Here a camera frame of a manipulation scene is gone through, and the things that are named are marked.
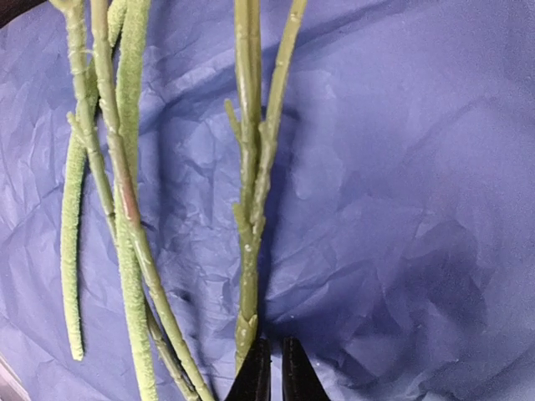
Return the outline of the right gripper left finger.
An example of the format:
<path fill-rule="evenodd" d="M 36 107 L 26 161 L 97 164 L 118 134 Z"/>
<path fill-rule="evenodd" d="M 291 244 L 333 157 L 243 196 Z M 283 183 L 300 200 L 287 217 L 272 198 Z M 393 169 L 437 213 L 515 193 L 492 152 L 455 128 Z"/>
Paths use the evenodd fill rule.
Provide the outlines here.
<path fill-rule="evenodd" d="M 271 399 L 271 347 L 257 338 L 233 381 L 226 401 L 269 401 Z"/>

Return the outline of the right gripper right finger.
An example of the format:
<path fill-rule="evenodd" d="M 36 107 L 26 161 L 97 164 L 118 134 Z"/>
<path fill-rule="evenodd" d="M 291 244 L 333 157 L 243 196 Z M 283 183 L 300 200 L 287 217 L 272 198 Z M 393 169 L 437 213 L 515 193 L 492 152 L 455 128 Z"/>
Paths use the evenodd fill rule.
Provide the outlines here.
<path fill-rule="evenodd" d="M 282 391 L 284 401 L 329 401 L 312 364 L 297 338 L 283 340 Z"/>

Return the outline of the blue wrapping paper sheet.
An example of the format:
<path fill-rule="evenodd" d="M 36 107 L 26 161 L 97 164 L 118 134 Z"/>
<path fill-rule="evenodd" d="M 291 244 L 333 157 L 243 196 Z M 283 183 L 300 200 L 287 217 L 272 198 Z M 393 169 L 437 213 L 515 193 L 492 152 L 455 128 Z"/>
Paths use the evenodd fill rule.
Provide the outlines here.
<path fill-rule="evenodd" d="M 181 330 L 234 374 L 239 149 L 232 3 L 155 1 L 140 97 L 142 219 Z M 74 107 L 62 15 L 1 31 L 1 351 L 34 400 L 136 400 L 115 248 L 88 178 L 85 358 L 64 324 Z M 334 400 L 534 397 L 534 4 L 312 1 L 266 205 L 262 329 Z"/>

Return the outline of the cream rose fake flower stem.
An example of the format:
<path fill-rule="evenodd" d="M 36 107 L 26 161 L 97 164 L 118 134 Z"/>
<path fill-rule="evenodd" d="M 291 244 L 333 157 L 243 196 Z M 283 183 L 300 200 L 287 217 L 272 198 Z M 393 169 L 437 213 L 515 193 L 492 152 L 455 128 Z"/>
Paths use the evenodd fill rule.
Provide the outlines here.
<path fill-rule="evenodd" d="M 264 208 L 271 187 L 271 171 L 289 66 L 307 3 L 293 0 L 278 47 L 267 106 L 262 106 L 262 49 L 260 3 L 234 3 L 235 75 L 240 114 L 230 100 L 225 110 L 240 149 L 240 199 L 232 207 L 241 249 L 239 307 L 235 331 L 235 367 L 241 369 L 257 337 L 258 257 L 265 226 Z"/>

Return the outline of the light blue fake flower stem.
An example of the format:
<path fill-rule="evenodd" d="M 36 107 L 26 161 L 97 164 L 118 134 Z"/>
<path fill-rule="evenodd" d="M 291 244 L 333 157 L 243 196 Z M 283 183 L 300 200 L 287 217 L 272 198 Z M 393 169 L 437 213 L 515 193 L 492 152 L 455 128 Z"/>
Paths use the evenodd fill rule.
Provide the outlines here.
<path fill-rule="evenodd" d="M 202 379 L 186 346 L 141 225 L 137 138 L 147 1 L 57 1 L 64 16 L 75 111 L 75 144 L 87 156 L 118 254 L 130 350 L 144 400 L 158 397 L 158 353 L 184 398 L 201 397 Z"/>

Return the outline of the orange fake flower stem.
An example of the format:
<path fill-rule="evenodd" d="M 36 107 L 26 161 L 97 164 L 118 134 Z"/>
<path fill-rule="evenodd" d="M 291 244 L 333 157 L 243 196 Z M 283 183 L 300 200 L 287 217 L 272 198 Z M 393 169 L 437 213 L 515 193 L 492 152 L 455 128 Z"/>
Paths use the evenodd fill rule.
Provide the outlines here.
<path fill-rule="evenodd" d="M 104 210 L 113 219 L 125 316 L 140 397 L 143 400 L 156 400 L 158 393 L 142 285 L 143 263 L 138 259 L 150 255 L 150 251 L 140 223 L 135 188 L 142 56 L 150 2 L 126 3 L 118 66 L 113 66 L 111 61 L 108 19 L 111 5 L 106 1 L 93 1 L 90 4 L 95 82 L 108 129 L 107 138 L 114 172 L 112 182 L 108 181 L 103 171 L 99 141 L 94 132 L 94 115 L 89 107 L 90 80 L 86 74 L 88 65 L 85 56 L 84 2 L 55 1 L 53 5 L 64 15 L 66 22 L 69 62 L 79 109 L 75 123 L 86 138 L 89 163 L 94 170 Z"/>

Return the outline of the pink fake flower stem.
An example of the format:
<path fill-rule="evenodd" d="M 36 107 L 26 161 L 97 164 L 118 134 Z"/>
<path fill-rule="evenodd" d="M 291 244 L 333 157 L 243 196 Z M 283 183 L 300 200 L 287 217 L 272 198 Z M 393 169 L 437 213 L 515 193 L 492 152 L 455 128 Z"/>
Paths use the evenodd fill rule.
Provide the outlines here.
<path fill-rule="evenodd" d="M 137 201 L 138 201 L 137 175 L 136 175 L 135 188 L 136 188 L 136 196 L 137 196 Z M 150 251 L 150 255 L 140 256 L 138 259 L 139 261 L 142 261 L 143 263 L 143 266 L 141 268 L 141 274 L 142 274 L 143 290 L 144 290 L 145 298 L 146 298 L 146 313 L 147 313 L 147 321 L 149 325 L 150 349 L 157 348 L 160 351 L 162 360 L 166 362 L 166 366 L 168 367 L 168 370 L 171 376 L 178 380 L 179 389 L 180 391 L 182 391 L 182 394 L 185 396 L 186 399 L 188 400 L 211 400 L 213 398 L 211 391 L 208 389 L 205 380 L 201 376 L 200 370 L 196 366 L 196 363 L 191 355 L 191 351 L 189 350 L 183 338 L 183 335 L 179 328 L 179 324 L 171 309 L 171 305 L 169 303 L 168 297 L 162 285 L 161 277 L 156 269 L 155 260 L 152 255 L 146 233 L 145 233 L 145 236 L 146 236 L 146 240 L 148 243 L 148 249 Z"/>

